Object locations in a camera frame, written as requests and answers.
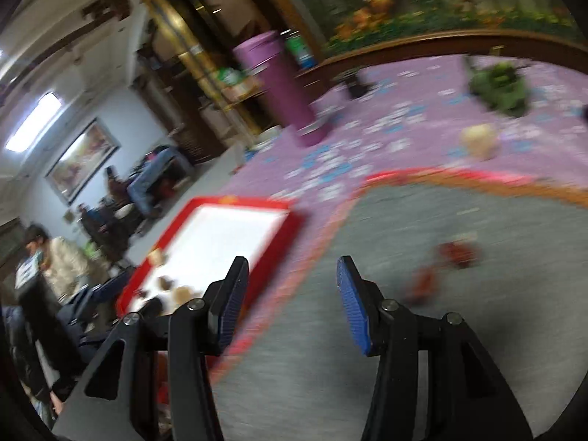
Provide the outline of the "beige ginger piece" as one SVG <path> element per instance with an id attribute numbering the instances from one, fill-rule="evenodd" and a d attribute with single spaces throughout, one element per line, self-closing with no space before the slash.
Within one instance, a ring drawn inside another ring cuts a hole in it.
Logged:
<path id="1" fill-rule="evenodd" d="M 175 306 L 183 306 L 194 298 L 194 293 L 189 287 L 176 287 L 172 290 L 171 296 Z"/>

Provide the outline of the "round brown longan fruit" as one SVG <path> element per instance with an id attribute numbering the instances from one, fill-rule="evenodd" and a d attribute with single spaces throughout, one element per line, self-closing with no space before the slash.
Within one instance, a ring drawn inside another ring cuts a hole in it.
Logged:
<path id="1" fill-rule="evenodd" d="M 168 277 L 158 277 L 157 286 L 158 289 L 162 291 L 170 291 L 173 286 L 173 282 L 171 281 L 171 279 L 168 279 Z"/>

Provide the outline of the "red date on mat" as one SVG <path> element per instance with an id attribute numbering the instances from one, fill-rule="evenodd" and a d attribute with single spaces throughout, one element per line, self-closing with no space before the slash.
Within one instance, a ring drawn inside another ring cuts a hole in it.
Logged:
<path id="1" fill-rule="evenodd" d="M 440 287 L 440 272 L 435 266 L 420 269 L 406 293 L 406 302 L 410 305 L 423 305 L 431 302 Z"/>
<path id="2" fill-rule="evenodd" d="M 475 245 L 466 242 L 445 242 L 438 246 L 441 258 L 457 269 L 469 268 L 479 260 L 479 251 Z"/>

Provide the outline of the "red framed white tray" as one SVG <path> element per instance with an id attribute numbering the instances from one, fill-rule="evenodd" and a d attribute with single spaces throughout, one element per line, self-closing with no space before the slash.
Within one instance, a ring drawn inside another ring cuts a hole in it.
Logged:
<path id="1" fill-rule="evenodd" d="M 222 280 L 233 260 L 244 257 L 249 281 L 243 300 L 248 311 L 265 291 L 291 248 L 304 221 L 290 201 L 234 196 L 196 197 L 173 219 L 155 242 L 116 302 L 119 316 L 137 312 L 157 299 L 169 315 L 175 306 L 171 292 L 189 287 L 195 297 Z M 158 289 L 157 278 L 173 282 Z"/>

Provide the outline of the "grey mat with red trim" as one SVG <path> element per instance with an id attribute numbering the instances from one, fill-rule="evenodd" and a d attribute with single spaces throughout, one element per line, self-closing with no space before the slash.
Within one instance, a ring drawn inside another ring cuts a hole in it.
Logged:
<path id="1" fill-rule="evenodd" d="M 445 242 L 476 246 L 457 269 Z M 385 296 L 424 316 L 460 313 L 504 375 L 534 435 L 545 432 L 587 370 L 587 212 L 553 199 L 427 184 L 363 195 L 270 327 L 218 381 L 228 440 L 357 440 L 377 361 L 354 344 L 336 287 L 353 258 Z M 441 285 L 431 302 L 406 293 L 422 268 Z"/>

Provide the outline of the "person in beige jacket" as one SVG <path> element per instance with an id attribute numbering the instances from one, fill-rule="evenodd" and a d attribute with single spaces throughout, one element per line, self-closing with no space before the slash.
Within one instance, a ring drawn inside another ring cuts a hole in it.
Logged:
<path id="1" fill-rule="evenodd" d="M 73 298 L 85 286 L 109 280 L 108 271 L 99 261 L 65 237 L 50 237 L 39 224 L 27 227 L 25 246 L 32 256 L 41 257 L 42 273 L 60 303 Z"/>

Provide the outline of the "seated person in background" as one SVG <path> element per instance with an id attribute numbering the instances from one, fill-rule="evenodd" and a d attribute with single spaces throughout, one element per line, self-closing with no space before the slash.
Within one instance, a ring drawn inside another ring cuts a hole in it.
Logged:
<path id="1" fill-rule="evenodd" d="M 105 169 L 105 178 L 107 179 L 109 196 L 117 208 L 122 208 L 132 203 L 128 190 L 126 190 L 128 185 L 116 176 L 111 165 Z"/>

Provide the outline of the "blue covered side table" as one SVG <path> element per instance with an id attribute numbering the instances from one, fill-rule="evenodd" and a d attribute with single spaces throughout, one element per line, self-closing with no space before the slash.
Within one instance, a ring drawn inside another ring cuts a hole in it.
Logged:
<path id="1" fill-rule="evenodd" d="M 193 177 L 196 173 L 189 160 L 175 146 L 167 146 L 147 162 L 143 171 L 126 189 L 133 205 L 147 219 L 154 218 L 154 205 L 148 190 L 164 174 L 165 168 L 172 162 L 176 163 L 188 177 Z"/>

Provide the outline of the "beige garlic-like piece on cloth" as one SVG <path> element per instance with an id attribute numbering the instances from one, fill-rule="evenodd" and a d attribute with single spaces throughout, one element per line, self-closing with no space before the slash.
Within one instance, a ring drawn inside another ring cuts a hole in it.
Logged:
<path id="1" fill-rule="evenodd" d="M 492 159 L 499 147 L 498 133 L 490 123 L 471 125 L 463 129 L 460 142 L 466 153 L 478 160 Z"/>

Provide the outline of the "black cup behind thermos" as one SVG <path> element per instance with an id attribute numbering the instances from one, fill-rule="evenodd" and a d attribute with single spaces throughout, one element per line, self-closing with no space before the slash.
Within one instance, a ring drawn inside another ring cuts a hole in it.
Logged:
<path id="1" fill-rule="evenodd" d="M 372 85 L 366 83 L 359 71 L 347 71 L 342 75 L 343 84 L 346 87 L 349 98 L 358 100 L 368 94 Z"/>

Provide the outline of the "purple floral tablecloth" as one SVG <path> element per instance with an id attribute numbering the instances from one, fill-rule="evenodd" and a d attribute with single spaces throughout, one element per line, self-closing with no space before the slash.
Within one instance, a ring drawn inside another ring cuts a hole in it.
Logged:
<path id="1" fill-rule="evenodd" d="M 413 167 L 472 167 L 522 174 L 584 187 L 587 184 L 587 77 L 563 67 L 530 62 L 522 74 L 529 108 L 521 118 L 489 112 L 467 90 L 462 56 L 422 58 L 369 67 L 374 84 L 350 100 L 344 87 L 316 101 L 333 129 L 316 146 L 300 146 L 285 129 L 223 187 L 243 197 L 290 199 L 317 232 L 365 179 Z M 490 123 L 496 156 L 469 156 L 460 133 Z"/>

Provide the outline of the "green leafy vegetable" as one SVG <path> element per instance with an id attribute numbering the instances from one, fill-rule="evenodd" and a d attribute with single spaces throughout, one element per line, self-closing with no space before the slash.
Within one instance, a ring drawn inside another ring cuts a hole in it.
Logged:
<path id="1" fill-rule="evenodd" d="M 490 112 L 499 112 L 510 118 L 527 113 L 529 90 L 521 70 L 529 64 L 508 61 L 480 67 L 472 55 L 462 57 L 469 81 L 467 88 Z"/>

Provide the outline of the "green white bottle on shelf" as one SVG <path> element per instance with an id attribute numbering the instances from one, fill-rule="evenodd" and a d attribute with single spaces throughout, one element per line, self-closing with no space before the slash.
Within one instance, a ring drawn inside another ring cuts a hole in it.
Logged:
<path id="1" fill-rule="evenodd" d="M 316 65 L 312 52 L 299 32 L 289 33 L 285 45 L 302 70 L 311 69 Z"/>

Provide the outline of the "flower mural panel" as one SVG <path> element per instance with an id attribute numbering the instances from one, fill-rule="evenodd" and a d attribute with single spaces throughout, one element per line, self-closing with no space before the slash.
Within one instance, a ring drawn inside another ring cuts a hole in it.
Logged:
<path id="1" fill-rule="evenodd" d="M 453 30 L 514 29 L 580 43 L 562 0 L 294 0 L 328 56 Z"/>

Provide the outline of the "framed wall painting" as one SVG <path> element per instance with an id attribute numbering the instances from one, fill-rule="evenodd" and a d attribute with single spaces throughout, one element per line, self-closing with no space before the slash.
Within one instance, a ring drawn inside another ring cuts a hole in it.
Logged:
<path id="1" fill-rule="evenodd" d="M 92 119 L 45 175 L 60 199 L 71 206 L 95 173 L 119 149 L 99 118 Z"/>

